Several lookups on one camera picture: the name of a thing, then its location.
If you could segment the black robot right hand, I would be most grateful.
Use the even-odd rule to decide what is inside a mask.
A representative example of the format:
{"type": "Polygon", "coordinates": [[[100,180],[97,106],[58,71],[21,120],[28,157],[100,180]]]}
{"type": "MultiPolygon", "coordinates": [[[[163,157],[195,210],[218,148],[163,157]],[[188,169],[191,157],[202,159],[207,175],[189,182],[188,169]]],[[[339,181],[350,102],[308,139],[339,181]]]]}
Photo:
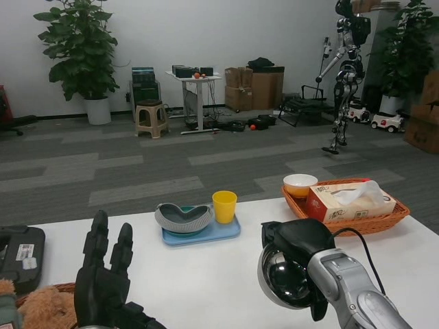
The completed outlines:
{"type": "Polygon", "coordinates": [[[265,295],[288,309],[309,308],[314,321],[322,320],[328,302],[307,268],[315,254],[335,247],[330,237],[331,231],[316,219],[263,223],[257,276],[265,295]]]}

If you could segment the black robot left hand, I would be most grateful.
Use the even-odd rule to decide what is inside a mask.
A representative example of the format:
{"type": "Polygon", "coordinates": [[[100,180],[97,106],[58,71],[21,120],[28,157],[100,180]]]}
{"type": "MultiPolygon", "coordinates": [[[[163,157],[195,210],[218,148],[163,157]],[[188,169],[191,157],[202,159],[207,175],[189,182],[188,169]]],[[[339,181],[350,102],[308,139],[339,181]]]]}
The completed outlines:
{"type": "Polygon", "coordinates": [[[108,251],[108,215],[99,210],[86,235],[84,262],[75,281],[74,306],[78,328],[163,328],[147,316],[143,307],[128,302],[128,267],[132,262],[132,226],[124,223],[114,244],[110,268],[105,268],[108,251]]]}

